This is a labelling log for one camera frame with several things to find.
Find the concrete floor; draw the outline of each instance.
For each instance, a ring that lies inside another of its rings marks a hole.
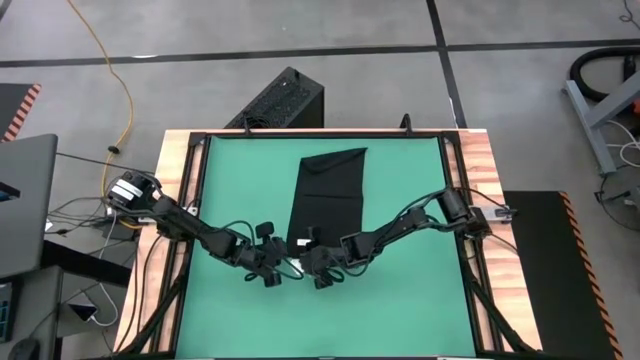
[[[640,16],[640,5],[629,0]],[[423,0],[76,0],[112,56],[435,45]],[[637,38],[618,20],[622,0],[436,0],[448,44]],[[564,190],[577,210],[595,271],[625,356],[640,358],[638,234],[613,223],[595,202],[596,163],[568,98],[559,89],[572,61],[588,48],[450,53],[469,127],[487,128],[503,187]],[[63,0],[13,0],[0,21],[3,60],[100,57]],[[454,127],[437,52],[117,65],[135,100],[136,122],[119,159],[155,168],[165,129],[222,127],[284,67],[326,86],[327,127],[396,127],[405,112],[416,126]],[[586,70],[603,91],[618,82],[619,61]],[[43,90],[20,137],[56,133],[59,150],[103,159],[126,125],[126,98],[105,66],[0,68],[0,82],[40,83]],[[612,141],[622,142],[615,129]],[[58,158],[52,207],[96,196],[101,167]],[[119,174],[112,171],[111,176]],[[625,169],[613,187],[637,181]],[[80,204],[78,213],[93,210]],[[616,214],[635,220],[622,207]],[[104,241],[91,230],[54,239],[81,251]],[[131,248],[110,249],[107,258]],[[78,279],[67,279],[68,293]],[[122,304],[124,292],[108,288]],[[106,320],[104,296],[92,294]],[[64,359],[104,355],[99,330],[65,339]],[[107,338],[112,342],[115,328]]]

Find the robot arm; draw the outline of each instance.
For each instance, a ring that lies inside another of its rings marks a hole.
[[[211,257],[233,267],[242,267],[262,277],[266,287],[280,285],[275,268],[285,257],[282,239],[271,237],[273,224],[256,227],[262,244],[230,228],[209,226],[166,196],[158,180],[143,173],[126,172],[107,194],[108,205],[130,217],[149,217],[156,221],[158,234],[173,241],[198,240]]]
[[[485,236],[491,229],[482,212],[477,208],[470,208],[461,194],[454,189],[445,189],[425,196],[427,200],[419,205],[409,207],[391,222],[371,232],[359,232],[344,236],[340,239],[340,247],[319,245],[321,234],[317,229],[310,229],[311,242],[307,251],[300,256],[302,270],[314,277],[317,289],[323,289],[342,282],[343,278],[336,277],[332,267],[339,267],[343,271],[368,266],[384,248],[395,241],[419,230],[434,229],[440,232],[463,231],[470,236]],[[440,223],[430,216],[424,207],[431,201],[437,200],[446,224]]]

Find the black cloth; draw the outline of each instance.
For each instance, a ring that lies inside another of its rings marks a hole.
[[[297,258],[317,230],[319,244],[340,246],[340,238],[362,229],[362,176],[366,148],[302,158],[287,232],[287,251]]]

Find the black table leg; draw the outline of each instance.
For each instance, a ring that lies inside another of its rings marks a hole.
[[[125,266],[100,260],[47,240],[43,242],[40,264],[43,268],[57,265],[65,272],[122,287],[129,285],[131,276],[131,270]]]

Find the black vacuum hose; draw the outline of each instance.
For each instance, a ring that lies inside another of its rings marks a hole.
[[[601,93],[590,88],[582,78],[582,67],[585,66],[588,62],[596,59],[635,55],[640,55],[640,47],[609,47],[589,51],[588,53],[576,59],[576,61],[574,61],[574,63],[571,65],[571,68],[569,69],[569,79],[576,82],[578,89],[580,89],[580,92],[584,97],[596,102],[600,102],[609,94]]]

